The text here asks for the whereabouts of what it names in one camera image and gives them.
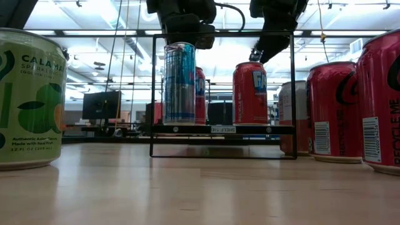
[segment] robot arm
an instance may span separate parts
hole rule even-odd
[[[308,0],[251,0],[250,15],[264,18],[263,31],[293,31],[296,19],[305,10]],[[211,33],[216,17],[214,0],[147,0],[148,13],[157,13],[163,33]],[[198,49],[211,49],[213,37],[167,39],[167,44],[184,41]],[[255,45],[250,61],[268,62],[289,46],[287,36],[263,36]]]

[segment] white can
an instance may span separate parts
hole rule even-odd
[[[306,81],[296,81],[296,131],[297,152],[299,156],[308,156],[311,146],[311,126],[307,120]],[[291,82],[282,85],[279,93],[279,125],[292,125],[292,92]],[[281,136],[281,151],[286,154],[293,152],[292,136]]]

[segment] computer monitor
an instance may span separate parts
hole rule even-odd
[[[119,119],[121,117],[120,95],[120,91],[85,94],[82,119]]]

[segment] aluminum can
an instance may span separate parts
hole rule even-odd
[[[206,125],[206,77],[196,67],[196,125]]]
[[[400,29],[364,45],[357,73],[364,161],[375,171],[400,175]]]
[[[61,152],[66,59],[54,41],[0,29],[0,169],[48,165]]]
[[[233,74],[233,124],[268,123],[267,76],[259,62],[244,62]]]
[[[312,153],[320,161],[362,161],[361,117],[354,62],[314,67],[307,79],[311,103]]]
[[[311,128],[307,120],[307,96],[306,81],[295,82],[296,92],[296,133],[297,153],[299,156],[308,156],[311,148]],[[282,85],[279,93],[279,124],[283,126],[292,125],[292,88],[291,82]],[[293,152],[293,136],[281,136],[281,151],[291,154]]]
[[[194,125],[196,75],[195,48],[177,42],[165,46],[164,106],[165,125]]]

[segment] blue and silver can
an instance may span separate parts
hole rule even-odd
[[[165,46],[164,52],[164,125],[194,125],[196,49],[177,42]]]

